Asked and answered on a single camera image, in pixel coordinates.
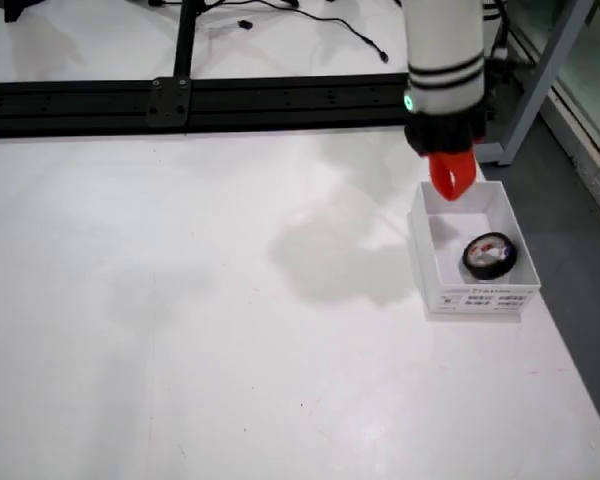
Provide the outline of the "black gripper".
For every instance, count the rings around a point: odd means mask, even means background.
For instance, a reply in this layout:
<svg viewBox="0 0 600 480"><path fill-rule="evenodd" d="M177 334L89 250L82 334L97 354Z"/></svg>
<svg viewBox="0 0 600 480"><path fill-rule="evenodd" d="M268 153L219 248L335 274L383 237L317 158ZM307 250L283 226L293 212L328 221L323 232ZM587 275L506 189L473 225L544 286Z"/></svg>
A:
<svg viewBox="0 0 600 480"><path fill-rule="evenodd" d="M459 199L476 180L473 145L485 136L485 108L444 115L407 113L405 136L413 150L428 156L431 182L445 200ZM450 156L451 169L448 166Z"/></svg>

